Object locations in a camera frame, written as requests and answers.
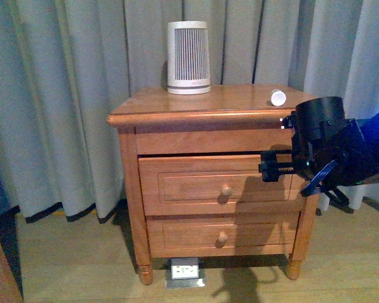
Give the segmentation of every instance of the small white object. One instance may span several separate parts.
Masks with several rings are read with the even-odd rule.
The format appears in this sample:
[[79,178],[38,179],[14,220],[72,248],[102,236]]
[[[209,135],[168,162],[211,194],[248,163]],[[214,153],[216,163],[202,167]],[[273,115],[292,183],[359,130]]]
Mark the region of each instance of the small white object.
[[286,101],[286,95],[282,90],[273,90],[271,92],[271,103],[273,106],[283,106]]
[[167,48],[167,91],[178,95],[210,92],[207,23],[170,22]]
[[173,258],[171,259],[171,279],[196,279],[199,278],[198,258]]

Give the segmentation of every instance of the nightstand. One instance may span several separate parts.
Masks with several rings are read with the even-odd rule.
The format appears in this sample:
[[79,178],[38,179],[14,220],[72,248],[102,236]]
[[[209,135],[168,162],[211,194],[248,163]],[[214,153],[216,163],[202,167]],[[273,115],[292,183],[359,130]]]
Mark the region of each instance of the nightstand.
[[[270,105],[282,90],[283,107]],[[217,85],[201,95],[146,88],[115,109],[138,274],[152,258],[285,254],[295,280],[317,204],[304,181],[266,183],[260,152],[291,149],[280,118],[315,96],[282,85]],[[289,161],[287,156],[279,161]]]

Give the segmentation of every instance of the white cap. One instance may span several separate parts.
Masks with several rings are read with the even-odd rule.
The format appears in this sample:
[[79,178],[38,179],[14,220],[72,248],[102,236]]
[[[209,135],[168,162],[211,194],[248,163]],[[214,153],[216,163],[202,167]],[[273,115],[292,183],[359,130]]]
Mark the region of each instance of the white cap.
[[286,101],[286,95],[282,90],[273,90],[271,92],[271,103],[273,106],[283,106]]

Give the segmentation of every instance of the nightstand top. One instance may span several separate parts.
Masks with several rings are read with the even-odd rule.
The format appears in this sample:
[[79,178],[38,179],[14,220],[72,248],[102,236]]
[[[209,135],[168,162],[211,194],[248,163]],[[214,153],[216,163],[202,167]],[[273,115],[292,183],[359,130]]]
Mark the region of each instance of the nightstand top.
[[[287,97],[282,107],[270,103],[271,91]],[[165,123],[273,121],[285,117],[297,104],[315,96],[284,85],[213,85],[199,95],[173,95],[163,88],[145,88],[135,93],[109,115],[111,126]]]

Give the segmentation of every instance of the white speaker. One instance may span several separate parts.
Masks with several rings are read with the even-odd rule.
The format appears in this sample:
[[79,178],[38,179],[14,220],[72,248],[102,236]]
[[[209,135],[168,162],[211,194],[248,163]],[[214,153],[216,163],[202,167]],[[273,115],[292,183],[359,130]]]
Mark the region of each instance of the white speaker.
[[207,23],[170,22],[167,41],[167,91],[179,95],[210,92]]

